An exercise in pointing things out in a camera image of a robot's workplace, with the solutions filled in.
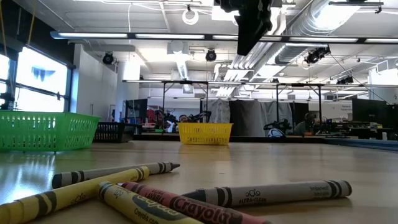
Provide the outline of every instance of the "yellow basket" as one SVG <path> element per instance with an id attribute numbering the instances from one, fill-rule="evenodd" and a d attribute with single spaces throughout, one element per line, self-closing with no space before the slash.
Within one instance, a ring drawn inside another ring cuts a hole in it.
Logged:
<path id="1" fill-rule="evenodd" d="M 182 144 L 223 145 L 229 143 L 232 124 L 179 123 Z"/>

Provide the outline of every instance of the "plastic basket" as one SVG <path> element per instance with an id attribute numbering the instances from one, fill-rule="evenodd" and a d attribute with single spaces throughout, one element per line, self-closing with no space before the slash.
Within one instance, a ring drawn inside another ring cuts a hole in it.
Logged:
<path id="1" fill-rule="evenodd" d="M 94 135 L 94 142 L 128 142 L 134 133 L 140 130 L 135 124 L 99 122 Z"/>
<path id="2" fill-rule="evenodd" d="M 179 123 L 182 144 L 228 145 L 233 124 Z"/>
<path id="3" fill-rule="evenodd" d="M 0 111 L 0 151 L 68 151 L 91 145 L 100 118 Z"/>

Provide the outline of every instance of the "gray crayon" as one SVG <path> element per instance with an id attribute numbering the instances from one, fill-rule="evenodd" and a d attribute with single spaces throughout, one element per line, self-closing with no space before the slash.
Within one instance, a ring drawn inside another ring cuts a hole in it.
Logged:
<path id="1" fill-rule="evenodd" d="M 250 187 L 214 187 L 198 189 L 182 196 L 222 207 L 265 205 L 350 196 L 352 188 L 345 180 L 292 182 Z"/>
<path id="2" fill-rule="evenodd" d="M 133 166 L 123 166 L 123 167 L 111 167 L 104 169 L 93 169 L 93 170 L 79 170 L 72 172 L 62 172 L 60 174 L 55 174 L 52 178 L 52 188 L 57 189 L 60 187 L 68 186 L 71 184 L 83 182 L 86 180 L 91 180 L 97 177 L 102 177 L 105 175 L 114 174 L 117 172 L 122 172 L 125 170 L 133 169 L 136 167 L 148 167 L 150 174 L 164 174 L 170 172 L 175 168 L 180 167 L 180 164 L 172 162 L 154 162 L 150 164 L 139 164 Z"/>

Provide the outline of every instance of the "crayon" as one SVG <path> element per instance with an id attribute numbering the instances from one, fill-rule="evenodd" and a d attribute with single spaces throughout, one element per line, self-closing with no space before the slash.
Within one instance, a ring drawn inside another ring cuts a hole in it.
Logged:
<path id="1" fill-rule="evenodd" d="M 35 218 L 93 198 L 96 196 L 98 184 L 103 181 L 119 183 L 142 180 L 148 176 L 149 169 L 147 167 L 137 167 L 15 200 L 14 202 L 0 205 L 0 224 L 29 222 Z"/>
<path id="2" fill-rule="evenodd" d="M 202 223 L 110 182 L 99 184 L 98 197 L 134 223 Z"/>
<path id="3" fill-rule="evenodd" d="M 170 172 L 177 167 L 180 167 L 180 164 L 172 163 L 172 162 L 155 162 L 150 164 L 141 164 L 134 166 L 123 166 L 123 167 L 112 167 L 112 168 L 104 168 L 104 169 L 92 169 L 92 170 L 79 170 L 73 172 L 62 172 L 60 174 L 55 174 L 52 178 L 52 188 L 57 189 L 60 187 L 68 186 L 71 184 L 83 182 L 86 180 L 91 180 L 97 177 L 102 177 L 105 175 L 114 174 L 117 172 L 122 172 L 125 170 L 129 170 L 136 167 L 148 167 L 150 174 L 164 174 L 166 172 Z"/>
<path id="4" fill-rule="evenodd" d="M 122 184 L 122 187 L 207 224 L 269 223 L 261 218 L 240 213 L 230 208 L 211 205 L 142 184 L 128 182 Z"/>
<path id="5" fill-rule="evenodd" d="M 252 187 L 214 187 L 183 194 L 201 202 L 222 207 L 265 205 L 350 196 L 352 188 L 345 180 L 293 182 Z"/>

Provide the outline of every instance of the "red crayon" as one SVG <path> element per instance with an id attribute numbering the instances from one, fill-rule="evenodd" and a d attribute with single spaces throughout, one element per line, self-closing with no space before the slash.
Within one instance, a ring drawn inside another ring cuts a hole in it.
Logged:
<path id="1" fill-rule="evenodd" d="M 208 224 L 266 224 L 270 223 L 261 218 L 240 213 L 230 208 L 200 202 L 146 185 L 127 182 L 122 184 L 125 189 L 171 208 L 184 215 Z"/>

